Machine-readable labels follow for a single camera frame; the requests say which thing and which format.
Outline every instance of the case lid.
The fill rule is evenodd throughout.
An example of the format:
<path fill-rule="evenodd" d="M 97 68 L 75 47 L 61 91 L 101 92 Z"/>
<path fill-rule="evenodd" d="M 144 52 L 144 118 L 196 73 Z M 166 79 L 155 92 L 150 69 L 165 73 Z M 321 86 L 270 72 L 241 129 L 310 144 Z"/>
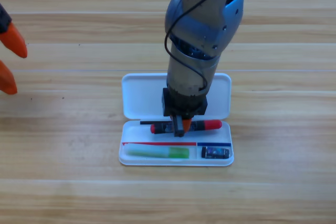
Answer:
<path fill-rule="evenodd" d="M 131 73 L 122 79 L 123 111 L 128 119 L 167 120 L 163 116 L 162 89 L 167 87 L 166 73 Z M 205 115 L 194 120 L 225 119 L 230 114 L 231 78 L 216 73 L 207 95 Z"/>

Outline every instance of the green glue stick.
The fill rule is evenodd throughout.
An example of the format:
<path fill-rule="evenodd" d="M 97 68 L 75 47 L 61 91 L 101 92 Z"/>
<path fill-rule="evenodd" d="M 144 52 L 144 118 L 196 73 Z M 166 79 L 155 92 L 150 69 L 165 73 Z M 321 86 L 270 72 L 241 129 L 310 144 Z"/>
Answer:
<path fill-rule="evenodd" d="M 189 158 L 188 148 L 157 146 L 149 144 L 125 144 L 124 151 L 131 156 L 160 158 Z"/>

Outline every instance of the red marker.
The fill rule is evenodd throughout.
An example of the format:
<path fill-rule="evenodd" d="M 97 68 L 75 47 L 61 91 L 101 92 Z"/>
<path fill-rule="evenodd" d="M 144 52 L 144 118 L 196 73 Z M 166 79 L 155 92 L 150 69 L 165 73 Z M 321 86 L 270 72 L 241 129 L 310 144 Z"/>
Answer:
<path fill-rule="evenodd" d="M 193 121 L 191 122 L 189 132 L 216 130 L 221 127 L 221 120 Z M 154 123 L 151 125 L 151 132 L 153 134 L 173 133 L 173 123 Z"/>

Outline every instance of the black cable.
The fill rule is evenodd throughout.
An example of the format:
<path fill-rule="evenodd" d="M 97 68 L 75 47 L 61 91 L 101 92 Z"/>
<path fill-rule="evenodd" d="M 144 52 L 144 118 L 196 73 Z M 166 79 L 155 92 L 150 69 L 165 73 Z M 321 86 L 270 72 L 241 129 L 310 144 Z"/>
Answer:
<path fill-rule="evenodd" d="M 200 88 L 199 90 L 204 90 L 206 89 L 206 87 L 208 86 L 208 81 L 206 80 L 206 78 L 204 77 L 204 75 L 199 72 L 197 69 L 193 68 L 192 66 L 180 61 L 179 59 L 177 59 L 168 49 L 167 46 L 167 41 L 169 38 L 170 33 L 172 32 L 173 28 L 175 27 L 175 25 L 177 24 L 177 22 L 180 21 L 181 18 L 183 18 L 185 15 L 189 14 L 190 12 L 192 12 L 194 9 L 196 9 L 197 7 L 199 7 L 200 5 L 202 5 L 205 1 L 207 0 L 201 0 L 198 3 L 196 3 L 194 6 L 192 6 L 189 10 L 185 11 L 183 14 L 181 14 L 176 20 L 175 22 L 170 26 L 170 28 L 168 29 L 166 36 L 164 38 L 164 48 L 166 49 L 167 53 L 170 55 L 170 57 L 172 57 L 174 60 L 176 60 L 178 63 L 182 64 L 183 66 L 189 68 L 190 70 L 194 71 L 196 74 L 198 74 L 200 77 L 202 77 L 203 79 L 203 87 Z"/>

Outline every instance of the red stripe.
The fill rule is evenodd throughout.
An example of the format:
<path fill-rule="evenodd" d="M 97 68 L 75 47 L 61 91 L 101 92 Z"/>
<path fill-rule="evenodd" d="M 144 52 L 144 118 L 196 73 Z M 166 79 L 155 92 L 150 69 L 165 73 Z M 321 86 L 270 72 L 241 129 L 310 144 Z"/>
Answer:
<path fill-rule="evenodd" d="M 149 144 L 149 145 L 179 145 L 179 146 L 196 146 L 196 142 L 124 142 L 125 144 Z"/>

